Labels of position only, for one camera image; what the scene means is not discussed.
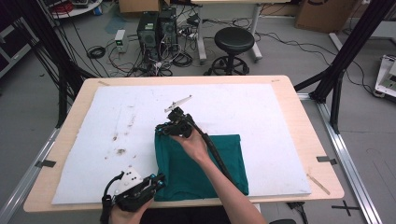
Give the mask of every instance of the person's right hand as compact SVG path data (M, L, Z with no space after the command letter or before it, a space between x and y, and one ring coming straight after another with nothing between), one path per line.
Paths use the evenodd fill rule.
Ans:
M186 153L198 164L210 160L206 149L206 143L202 136L195 129L192 129L192 133L189 138L180 136L171 137L178 141Z

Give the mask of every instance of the folded cloth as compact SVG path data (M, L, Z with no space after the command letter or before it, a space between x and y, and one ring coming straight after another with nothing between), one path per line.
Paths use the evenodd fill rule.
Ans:
M235 185L242 193L248 195L248 179L242 157L240 136L238 134L212 135L210 138ZM177 141L167 135L155 134L155 153L159 167L158 173L165 175L165 188L155 194L155 201L170 202L218 197L205 173Z

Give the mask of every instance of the black tripod stand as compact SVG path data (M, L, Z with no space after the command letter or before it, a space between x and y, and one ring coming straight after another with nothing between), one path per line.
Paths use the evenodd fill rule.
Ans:
M344 73L394 3L394 0L373 0L361 16L344 46L334 58L332 64L323 72L294 86L296 91L300 91L320 81L317 88L309 93L310 97L320 104L326 103L326 97L332 91L330 124L336 133L339 133L338 112Z

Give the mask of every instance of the cardboard box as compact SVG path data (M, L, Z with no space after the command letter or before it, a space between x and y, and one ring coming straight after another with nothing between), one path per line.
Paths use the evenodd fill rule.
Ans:
M163 0L120 0L120 12L161 11Z
M338 33L361 0L304 0L295 27L322 33Z

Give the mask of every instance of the forearm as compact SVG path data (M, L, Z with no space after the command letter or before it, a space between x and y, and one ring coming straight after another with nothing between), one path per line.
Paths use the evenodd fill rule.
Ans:
M209 160L198 161L218 194L231 222L267 223L248 198Z

